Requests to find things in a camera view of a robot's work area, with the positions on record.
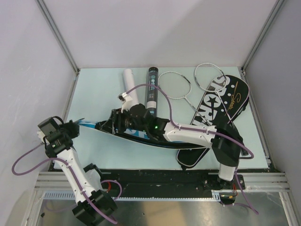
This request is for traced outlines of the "white shuttlecock tube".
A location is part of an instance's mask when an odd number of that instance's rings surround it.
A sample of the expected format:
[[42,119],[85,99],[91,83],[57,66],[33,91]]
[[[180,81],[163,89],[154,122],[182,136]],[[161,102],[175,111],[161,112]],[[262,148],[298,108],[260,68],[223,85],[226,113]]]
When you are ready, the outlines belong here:
[[[123,71],[123,79],[126,91],[129,91],[130,89],[135,87],[134,75],[131,69],[125,69]],[[130,92],[129,95],[133,99],[133,105],[139,104],[136,90]]]

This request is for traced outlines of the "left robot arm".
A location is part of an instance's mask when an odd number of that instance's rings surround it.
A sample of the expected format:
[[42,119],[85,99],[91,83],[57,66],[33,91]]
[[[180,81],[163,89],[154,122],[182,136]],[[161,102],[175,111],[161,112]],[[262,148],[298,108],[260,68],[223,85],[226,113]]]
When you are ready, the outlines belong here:
[[65,123],[54,116],[45,119],[38,128],[46,156],[60,166],[71,185],[76,202],[74,216],[87,226],[98,226],[104,220],[117,224],[112,217],[117,205],[103,190],[103,174],[92,164],[83,168],[73,146],[73,139],[79,136],[78,123]]

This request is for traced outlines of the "blue racket cover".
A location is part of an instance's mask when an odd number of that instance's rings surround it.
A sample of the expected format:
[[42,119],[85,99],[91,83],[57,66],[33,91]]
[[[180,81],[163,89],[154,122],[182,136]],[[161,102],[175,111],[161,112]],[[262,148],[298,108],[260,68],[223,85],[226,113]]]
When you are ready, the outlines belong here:
[[[80,126],[95,129],[96,122],[78,120]],[[202,147],[212,147],[211,137],[205,133],[191,130],[179,130],[174,128],[171,123],[165,123],[165,133],[163,139],[149,139],[146,132],[134,129],[126,129],[124,133],[118,133],[114,129],[113,136],[130,140],[143,145],[154,146],[166,149],[199,149]]]

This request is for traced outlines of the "black shuttlecock tube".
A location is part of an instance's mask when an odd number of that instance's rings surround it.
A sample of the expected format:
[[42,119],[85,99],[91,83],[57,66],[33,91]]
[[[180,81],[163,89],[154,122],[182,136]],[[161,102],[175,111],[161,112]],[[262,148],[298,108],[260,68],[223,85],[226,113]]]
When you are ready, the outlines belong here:
[[157,116],[158,90],[154,86],[158,86],[158,68],[150,67],[148,69],[146,83],[152,86],[146,86],[145,107],[153,116]]

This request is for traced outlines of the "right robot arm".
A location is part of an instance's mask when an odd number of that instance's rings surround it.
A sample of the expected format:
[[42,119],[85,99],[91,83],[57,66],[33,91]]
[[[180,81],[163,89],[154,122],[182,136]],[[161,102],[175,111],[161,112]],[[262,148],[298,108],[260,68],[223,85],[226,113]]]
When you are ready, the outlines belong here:
[[106,121],[96,123],[95,129],[138,143],[170,149],[212,149],[220,164],[217,183],[227,189],[234,184],[243,139],[231,124],[207,127],[180,125],[170,119],[151,115],[144,105],[129,110],[113,109]]

